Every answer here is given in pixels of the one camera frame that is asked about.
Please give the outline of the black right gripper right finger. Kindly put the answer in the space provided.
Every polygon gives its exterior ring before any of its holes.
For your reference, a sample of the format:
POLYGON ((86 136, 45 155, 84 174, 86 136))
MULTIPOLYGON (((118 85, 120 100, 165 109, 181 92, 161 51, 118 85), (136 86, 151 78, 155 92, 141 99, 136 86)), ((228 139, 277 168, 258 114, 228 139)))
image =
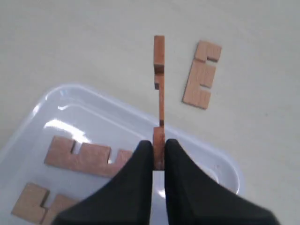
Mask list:
POLYGON ((268 209, 219 185, 175 139, 165 144, 165 194, 170 225, 278 225, 268 209))

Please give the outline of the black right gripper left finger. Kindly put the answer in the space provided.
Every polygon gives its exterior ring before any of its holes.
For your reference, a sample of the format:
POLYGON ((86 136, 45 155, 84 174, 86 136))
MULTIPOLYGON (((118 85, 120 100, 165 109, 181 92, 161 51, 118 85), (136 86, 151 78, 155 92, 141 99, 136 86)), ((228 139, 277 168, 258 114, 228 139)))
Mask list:
POLYGON ((147 225, 150 222, 153 147, 140 141, 123 168, 93 195, 60 212, 54 225, 147 225))

